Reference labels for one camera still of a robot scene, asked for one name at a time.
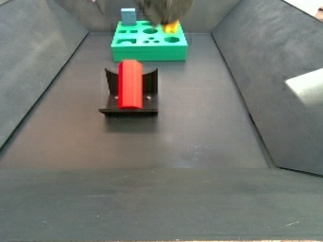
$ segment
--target black holder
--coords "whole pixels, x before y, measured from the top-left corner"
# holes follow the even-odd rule
[[[108,85],[109,96],[104,109],[98,111],[104,115],[125,114],[125,115],[157,115],[157,69],[142,75],[142,109],[118,109],[117,94],[118,94],[118,75],[105,69],[105,79]]]

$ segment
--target gray wall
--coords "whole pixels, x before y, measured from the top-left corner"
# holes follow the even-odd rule
[[[0,6],[0,147],[73,54],[86,30],[53,0]]]
[[[80,20],[89,31],[113,31],[120,21],[120,8],[136,7],[132,0],[98,0],[101,9],[96,3],[88,0],[56,0],[58,4]],[[240,0],[196,0],[190,12],[181,20],[185,31],[210,32],[228,11]],[[138,19],[144,18],[137,11]]]
[[[273,162],[323,175],[323,77],[313,92],[287,84],[323,68],[323,23],[281,0],[243,0],[212,34]]]

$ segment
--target yellow object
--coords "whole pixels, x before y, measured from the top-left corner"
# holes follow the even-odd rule
[[[178,21],[174,21],[162,26],[162,30],[166,34],[174,34],[178,29]]]

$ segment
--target red block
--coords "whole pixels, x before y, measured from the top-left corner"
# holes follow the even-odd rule
[[[118,109],[142,109],[142,64],[124,60],[118,64]]]

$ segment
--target green shape sorter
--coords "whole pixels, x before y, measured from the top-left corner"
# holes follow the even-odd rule
[[[118,22],[110,49],[113,61],[184,61],[188,44],[181,26],[174,34],[166,34],[148,21],[137,21],[136,26]]]

